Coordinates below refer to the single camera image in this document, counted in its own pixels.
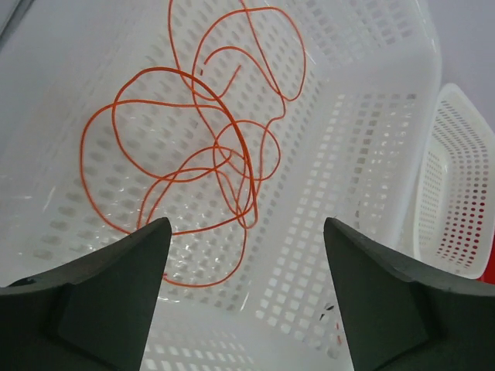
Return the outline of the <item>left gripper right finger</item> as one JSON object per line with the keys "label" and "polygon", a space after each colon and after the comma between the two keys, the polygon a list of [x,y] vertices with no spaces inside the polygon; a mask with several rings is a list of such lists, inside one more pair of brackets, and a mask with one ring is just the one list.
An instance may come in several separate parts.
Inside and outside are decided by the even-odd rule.
{"label": "left gripper right finger", "polygon": [[494,286],[441,271],[339,221],[324,243],[356,370],[492,370]]}

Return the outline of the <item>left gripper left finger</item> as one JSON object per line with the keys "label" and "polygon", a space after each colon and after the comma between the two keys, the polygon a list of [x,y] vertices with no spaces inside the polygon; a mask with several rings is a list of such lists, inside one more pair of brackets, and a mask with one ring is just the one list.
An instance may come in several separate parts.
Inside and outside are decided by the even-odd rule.
{"label": "left gripper left finger", "polygon": [[138,370],[172,228],[125,238],[1,289],[3,370]]}

